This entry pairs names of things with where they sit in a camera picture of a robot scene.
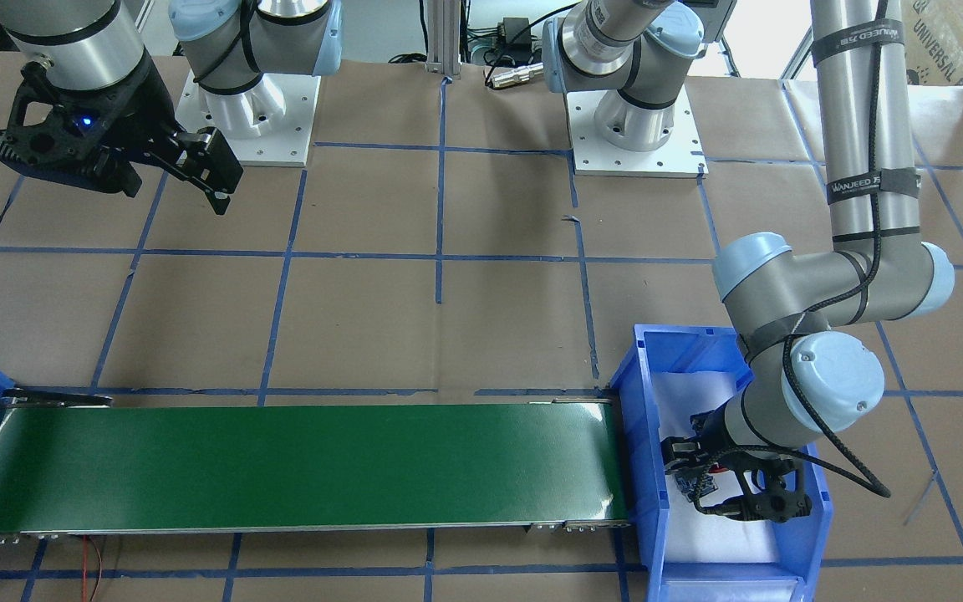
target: light blue joint cap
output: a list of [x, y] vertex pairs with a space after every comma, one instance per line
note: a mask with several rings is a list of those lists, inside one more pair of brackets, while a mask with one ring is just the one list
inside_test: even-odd
[[240, 0], [172, 0], [169, 23], [181, 42], [202, 38], [240, 10]]
[[672, 3], [646, 28], [645, 35], [672, 53], [692, 59], [701, 51], [704, 24], [692, 8], [683, 3]]
[[[849, 428], [883, 397], [883, 365], [851, 335], [833, 330], [810, 334], [794, 345], [791, 356], [802, 392], [832, 431]], [[822, 433], [786, 376], [782, 378], [782, 396], [798, 422]]]
[[902, 319], [912, 319], [914, 316], [934, 312], [945, 305], [946, 301], [949, 301], [950, 295], [953, 294], [956, 277], [953, 273], [953, 263], [950, 263], [946, 252], [929, 242], [922, 242], [921, 244], [931, 254], [931, 262], [935, 266], [935, 271], [931, 277], [931, 286], [928, 288], [928, 293], [924, 296], [924, 301], [920, 301], [920, 305], [917, 305], [912, 313]]
[[719, 298], [726, 298], [734, 287], [749, 278], [749, 274], [788, 251], [792, 249], [787, 239], [775, 232], [757, 232], [727, 244], [711, 264], [711, 275], [716, 281]]
[[325, 22], [325, 35], [318, 57], [314, 59], [311, 75], [333, 75], [340, 71], [340, 54], [344, 50], [344, 35], [340, 33], [340, 0], [329, 1], [329, 19]]
[[559, 21], [551, 18], [542, 26], [542, 64], [549, 92], [566, 93], [563, 83], [563, 57], [559, 54]]

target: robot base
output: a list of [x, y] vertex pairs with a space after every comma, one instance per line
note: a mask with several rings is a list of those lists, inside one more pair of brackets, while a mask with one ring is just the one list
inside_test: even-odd
[[[226, 136], [226, 140], [229, 140], [232, 152], [242, 165], [306, 167], [321, 77], [280, 73], [270, 73], [267, 77], [272, 79], [284, 94], [284, 126], [258, 138]], [[195, 76], [188, 72], [184, 91], [176, 103], [176, 119], [188, 130], [197, 130], [213, 123], [206, 118], [206, 111], [202, 109], [199, 85], [192, 83], [194, 78]]]
[[671, 137], [652, 152], [620, 149], [601, 136], [593, 123], [593, 113], [605, 93], [604, 90], [567, 93], [567, 122], [577, 174], [653, 178], [696, 178], [707, 174], [701, 138], [696, 133], [696, 122], [685, 88], [674, 104], [675, 125]]

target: cable connector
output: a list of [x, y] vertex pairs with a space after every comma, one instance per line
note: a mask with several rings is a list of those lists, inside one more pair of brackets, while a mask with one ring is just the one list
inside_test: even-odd
[[504, 88], [511, 88], [513, 85], [528, 84], [535, 77], [540, 77], [545, 74], [545, 65], [543, 64], [528, 64], [523, 66], [518, 66], [518, 68], [512, 69], [512, 71], [505, 71], [493, 76], [492, 88], [493, 90], [503, 90]]

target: tiled floor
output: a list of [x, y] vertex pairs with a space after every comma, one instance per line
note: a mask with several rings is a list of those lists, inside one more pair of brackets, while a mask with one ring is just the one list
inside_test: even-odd
[[[0, 54], [0, 124], [17, 66]], [[179, 90], [183, 59], [160, 68]], [[827, 247], [814, 88], [692, 80], [711, 174], [664, 181], [570, 175], [558, 97], [479, 80], [346, 64], [324, 81], [309, 171], [248, 168], [225, 217], [150, 169], [127, 199], [0, 166], [0, 367], [127, 406], [593, 396], [632, 324], [729, 324], [711, 284], [719, 244], [773, 229], [800, 252]], [[935, 315], [849, 329], [883, 359], [888, 392], [848, 441], [894, 498], [829, 480], [819, 601], [963, 601], [963, 90], [913, 90], [913, 118], [925, 237], [959, 264], [958, 290]], [[937, 487], [904, 526], [934, 469]], [[645, 591], [630, 531], [97, 544], [104, 601]], [[79, 567], [76, 540], [0, 545], [0, 599], [73, 597]]]

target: green conveyor belt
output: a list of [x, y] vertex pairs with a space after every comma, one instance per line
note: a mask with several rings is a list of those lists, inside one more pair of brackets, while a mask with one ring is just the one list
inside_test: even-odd
[[604, 403], [14, 408], [0, 533], [623, 522]]

